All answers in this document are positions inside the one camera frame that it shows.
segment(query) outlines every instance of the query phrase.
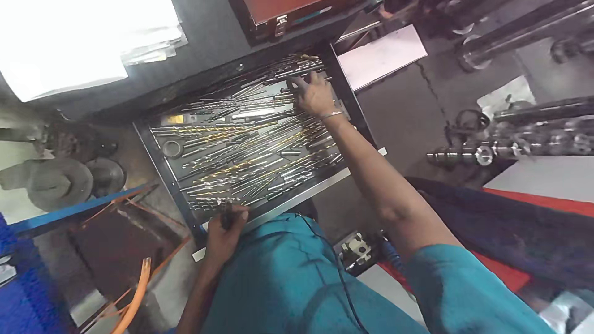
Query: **blue metal frame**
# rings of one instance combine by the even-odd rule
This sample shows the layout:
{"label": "blue metal frame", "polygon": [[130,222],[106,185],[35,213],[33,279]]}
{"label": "blue metal frame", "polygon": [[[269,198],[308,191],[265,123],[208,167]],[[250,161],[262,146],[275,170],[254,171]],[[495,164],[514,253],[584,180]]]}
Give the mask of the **blue metal frame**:
{"label": "blue metal frame", "polygon": [[142,189],[143,187],[145,187],[144,185],[141,185],[139,187],[130,189],[130,190],[125,190],[125,191],[120,191],[119,193],[115,193],[115,194],[111,194],[111,195],[107,195],[104,197],[100,197],[100,198],[96,198],[96,199],[92,199],[90,201],[86,201],[84,203],[81,204],[77,204],[77,205],[73,205],[73,206],[69,206],[67,208],[61,209],[61,210],[57,210],[57,211],[53,211],[53,212],[49,212],[46,213],[45,215],[41,215],[41,216],[37,216],[37,217],[33,217],[33,218],[29,218],[29,219],[25,219],[21,222],[18,223],[14,223],[14,224],[10,224],[8,225],[10,231],[14,234],[21,234],[23,232],[27,232],[31,229],[34,228],[38,228],[41,227],[45,224],[54,222],[58,219],[62,219],[68,216],[72,216],[76,213],[79,212],[83,212],[85,210],[94,208],[96,206],[100,206],[102,204],[105,203],[109,203],[112,200],[118,198],[118,197],[123,197],[123,196],[127,196],[135,191],[138,191],[139,189]]}

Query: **workbench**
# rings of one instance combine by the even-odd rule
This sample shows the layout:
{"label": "workbench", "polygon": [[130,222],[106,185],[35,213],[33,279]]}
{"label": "workbench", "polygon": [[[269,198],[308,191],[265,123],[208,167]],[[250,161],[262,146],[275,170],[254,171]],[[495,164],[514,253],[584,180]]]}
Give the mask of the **workbench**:
{"label": "workbench", "polygon": [[[131,121],[146,110],[322,40],[336,40],[364,7],[343,11],[274,41],[253,43],[230,4],[234,0],[173,0],[188,44],[165,61],[127,66],[128,78],[29,102],[68,119]],[[5,83],[0,90],[10,90]]]}

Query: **bracelet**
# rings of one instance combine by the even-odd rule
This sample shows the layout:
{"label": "bracelet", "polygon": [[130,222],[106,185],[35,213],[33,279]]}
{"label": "bracelet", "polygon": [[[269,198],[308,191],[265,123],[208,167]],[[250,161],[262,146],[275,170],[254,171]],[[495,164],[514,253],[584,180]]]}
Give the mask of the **bracelet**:
{"label": "bracelet", "polygon": [[338,110],[338,111],[333,111],[329,114],[325,114],[320,116],[320,121],[323,121],[324,119],[328,118],[328,117],[332,117],[332,116],[336,116],[336,115],[340,115],[342,114],[342,110]]}

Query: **toolbox latch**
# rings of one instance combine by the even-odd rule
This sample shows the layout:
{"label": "toolbox latch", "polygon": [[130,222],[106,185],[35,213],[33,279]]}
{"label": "toolbox latch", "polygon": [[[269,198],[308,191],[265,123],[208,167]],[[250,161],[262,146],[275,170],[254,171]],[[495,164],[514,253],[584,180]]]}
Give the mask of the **toolbox latch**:
{"label": "toolbox latch", "polygon": [[285,34],[287,29],[287,15],[279,16],[276,18],[276,28],[274,29],[274,36],[279,37]]}

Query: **blue surface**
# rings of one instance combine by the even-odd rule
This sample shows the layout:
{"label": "blue surface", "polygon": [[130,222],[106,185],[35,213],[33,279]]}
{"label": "blue surface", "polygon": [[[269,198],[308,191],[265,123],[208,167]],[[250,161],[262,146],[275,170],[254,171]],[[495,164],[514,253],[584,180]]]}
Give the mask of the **blue surface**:
{"label": "blue surface", "polygon": [[12,255],[16,277],[0,288],[0,334],[74,333],[66,302],[30,239],[18,240],[0,215],[2,255]]}
{"label": "blue surface", "polygon": [[133,192],[143,188],[143,187],[144,187],[144,185],[141,185],[140,187],[136,187],[136,188],[133,188],[130,190],[120,191],[119,193],[111,194],[111,195],[100,197],[100,198],[95,198],[95,199],[86,201],[81,204],[73,205],[73,206],[70,206],[70,207],[67,207],[67,208],[64,208],[61,210],[46,213],[45,215],[25,219],[22,222],[10,224],[8,226],[12,233],[19,234],[19,233],[28,231],[30,229],[38,228],[40,226],[43,226],[47,223],[51,223],[58,219],[62,219],[62,218],[74,215],[75,213],[83,212],[83,211],[91,209],[93,207],[100,206],[101,204],[111,202],[112,200],[114,200],[118,197],[126,196],[130,193],[133,193]]}

